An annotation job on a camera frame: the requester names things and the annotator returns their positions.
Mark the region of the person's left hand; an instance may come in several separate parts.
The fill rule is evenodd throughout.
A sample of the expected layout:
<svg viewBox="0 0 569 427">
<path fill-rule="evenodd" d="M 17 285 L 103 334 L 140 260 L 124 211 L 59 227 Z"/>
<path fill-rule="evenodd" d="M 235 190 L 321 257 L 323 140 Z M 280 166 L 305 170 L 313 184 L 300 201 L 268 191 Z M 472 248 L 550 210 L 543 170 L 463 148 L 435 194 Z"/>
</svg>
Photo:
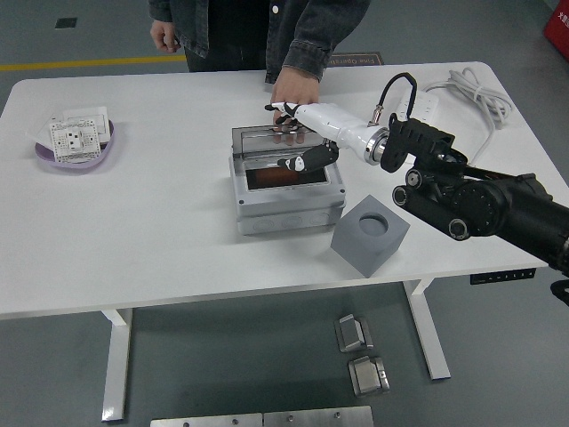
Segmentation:
<svg viewBox="0 0 569 427">
<path fill-rule="evenodd" d="M 282 67 L 274 83 L 270 102 L 294 104 L 319 102 L 319 80 L 304 70 Z"/>
</svg>

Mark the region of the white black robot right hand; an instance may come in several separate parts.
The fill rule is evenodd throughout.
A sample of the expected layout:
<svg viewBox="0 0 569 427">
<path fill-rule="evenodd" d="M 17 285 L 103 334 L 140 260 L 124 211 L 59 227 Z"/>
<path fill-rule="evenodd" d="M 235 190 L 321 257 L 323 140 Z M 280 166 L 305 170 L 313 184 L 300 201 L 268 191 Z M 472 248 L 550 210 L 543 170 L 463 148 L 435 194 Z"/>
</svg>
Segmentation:
<svg viewBox="0 0 569 427">
<path fill-rule="evenodd" d="M 306 105 L 275 102 L 266 110 L 277 110 L 324 138 L 323 142 L 296 157 L 281 158 L 276 165 L 297 173 L 310 173 L 337 161 L 339 150 L 351 149 L 369 165 L 381 161 L 389 130 L 365 121 L 331 103 Z"/>
</svg>

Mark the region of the person's right hand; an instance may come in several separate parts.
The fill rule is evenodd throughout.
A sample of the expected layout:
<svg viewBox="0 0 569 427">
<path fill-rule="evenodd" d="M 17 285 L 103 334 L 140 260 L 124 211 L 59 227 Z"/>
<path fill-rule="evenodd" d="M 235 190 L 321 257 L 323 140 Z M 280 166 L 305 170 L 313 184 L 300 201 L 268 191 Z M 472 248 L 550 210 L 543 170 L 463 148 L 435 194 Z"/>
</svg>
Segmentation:
<svg viewBox="0 0 569 427">
<path fill-rule="evenodd" d="M 180 49 L 172 22 L 153 20 L 150 36 L 159 52 L 176 53 Z"/>
</svg>

